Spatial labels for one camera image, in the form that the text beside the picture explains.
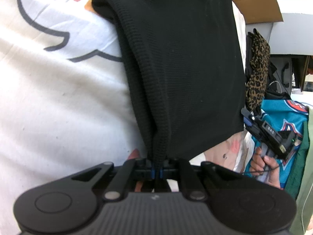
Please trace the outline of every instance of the person's hand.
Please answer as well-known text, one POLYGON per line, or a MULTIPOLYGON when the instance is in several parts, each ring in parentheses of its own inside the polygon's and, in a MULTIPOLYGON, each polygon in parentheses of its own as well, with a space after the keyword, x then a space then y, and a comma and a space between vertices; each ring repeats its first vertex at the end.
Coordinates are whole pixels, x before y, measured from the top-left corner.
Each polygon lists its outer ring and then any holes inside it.
POLYGON ((260 147, 258 147, 252 156, 251 167, 249 171, 253 172, 253 175, 258 176, 262 174, 262 171, 264 171, 264 166, 267 164, 271 169, 273 169, 270 171, 269 180, 267 183, 271 186, 281 188, 281 184, 279 182, 279 164, 274 158, 268 156, 264 156, 264 159, 262 159, 260 156, 261 153, 262 150, 260 147))

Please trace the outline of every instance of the black garment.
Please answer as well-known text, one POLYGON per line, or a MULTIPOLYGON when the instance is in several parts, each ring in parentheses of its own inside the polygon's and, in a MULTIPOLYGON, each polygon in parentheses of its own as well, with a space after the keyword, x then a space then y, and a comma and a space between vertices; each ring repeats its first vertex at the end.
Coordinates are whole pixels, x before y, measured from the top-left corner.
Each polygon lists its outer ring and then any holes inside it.
POLYGON ((117 29, 138 126, 158 166, 243 130, 245 77, 231 0, 92 0, 117 29))

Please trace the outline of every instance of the suitcase handle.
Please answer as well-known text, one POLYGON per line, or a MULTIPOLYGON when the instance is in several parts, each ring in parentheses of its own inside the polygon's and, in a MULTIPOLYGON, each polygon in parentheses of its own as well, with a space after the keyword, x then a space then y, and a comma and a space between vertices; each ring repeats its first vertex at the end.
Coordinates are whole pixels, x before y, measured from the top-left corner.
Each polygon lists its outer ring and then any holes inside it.
POLYGON ((284 74, 285 74, 285 70, 289 69, 289 62, 285 64, 284 68, 281 70, 281 83, 288 88, 289 87, 289 83, 285 83, 284 82, 284 74))

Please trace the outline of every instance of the black outline drawing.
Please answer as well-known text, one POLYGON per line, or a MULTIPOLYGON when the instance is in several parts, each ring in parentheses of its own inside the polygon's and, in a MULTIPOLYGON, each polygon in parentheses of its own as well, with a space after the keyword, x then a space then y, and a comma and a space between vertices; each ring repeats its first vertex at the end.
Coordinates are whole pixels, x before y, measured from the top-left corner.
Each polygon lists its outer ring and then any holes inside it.
MULTIPOLYGON (((46 34, 50 34, 50 35, 53 35, 53 36, 57 36, 57 37, 63 37, 63 41, 56 45, 56 46, 50 46, 50 47, 47 47, 47 48, 44 48, 44 50, 46 51, 56 51, 56 50, 59 50, 63 47, 65 47, 68 43, 68 40, 70 39, 70 33, 69 32, 62 32, 62 31, 57 31, 57 30, 53 30, 53 29, 49 29, 47 27, 44 27, 38 23, 35 22, 35 20, 32 20, 28 14, 26 13, 26 11, 24 10, 23 8, 23 5, 22 5, 22 0, 17 0, 17 4, 18 4, 18 10, 21 14, 21 16, 23 17, 23 19, 32 27, 34 27, 35 29, 41 31, 41 32, 44 32, 46 34)), ((70 60, 71 62, 80 62, 80 61, 83 61, 83 60, 86 60, 86 59, 89 59, 93 56, 100 56, 100 57, 103 57, 105 59, 108 59, 108 60, 111 60, 111 61, 115 61, 115 62, 121 62, 122 61, 122 58, 121 57, 116 57, 116 56, 112 56, 110 54, 107 54, 105 52, 102 52, 98 49, 94 50, 94 51, 91 51, 90 53, 88 54, 85 54, 85 55, 82 55, 82 56, 79 56, 79 57, 74 57, 74 58, 69 58, 68 60, 70 60)))

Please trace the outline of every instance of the leopard print clothing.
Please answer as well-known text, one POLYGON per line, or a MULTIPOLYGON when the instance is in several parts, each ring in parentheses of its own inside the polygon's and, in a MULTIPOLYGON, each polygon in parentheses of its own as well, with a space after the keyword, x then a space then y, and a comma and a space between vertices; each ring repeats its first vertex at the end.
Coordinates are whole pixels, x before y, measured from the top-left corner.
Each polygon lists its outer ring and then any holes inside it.
POLYGON ((246 85, 246 107, 250 111, 259 108, 264 99, 270 60, 269 44, 256 29, 253 32, 248 33, 252 39, 250 66, 253 72, 246 85))

